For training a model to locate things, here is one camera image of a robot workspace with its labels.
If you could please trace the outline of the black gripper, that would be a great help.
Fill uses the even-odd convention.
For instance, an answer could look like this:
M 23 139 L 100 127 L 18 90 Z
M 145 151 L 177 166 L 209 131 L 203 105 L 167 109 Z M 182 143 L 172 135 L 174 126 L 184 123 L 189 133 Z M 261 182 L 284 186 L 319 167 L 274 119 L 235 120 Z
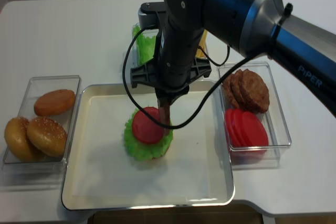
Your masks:
M 192 82 L 211 73 L 208 60 L 195 59 L 204 28 L 184 30 L 166 14 L 158 30 L 153 59 L 131 69 L 131 86 L 153 87 L 157 98 L 175 101 L 188 93 Z

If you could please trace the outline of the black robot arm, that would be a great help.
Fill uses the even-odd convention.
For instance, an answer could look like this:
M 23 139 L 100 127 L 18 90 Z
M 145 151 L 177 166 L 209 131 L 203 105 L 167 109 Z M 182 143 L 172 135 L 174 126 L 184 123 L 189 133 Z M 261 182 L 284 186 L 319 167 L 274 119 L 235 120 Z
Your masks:
M 268 55 L 297 77 L 335 112 L 335 35 L 292 13 L 282 0 L 163 0 L 142 4 L 143 29 L 157 29 L 153 58 L 131 69 L 133 88 L 156 89 L 172 104 L 200 77 L 208 77 L 207 60 L 195 54 L 208 31 L 246 59 Z

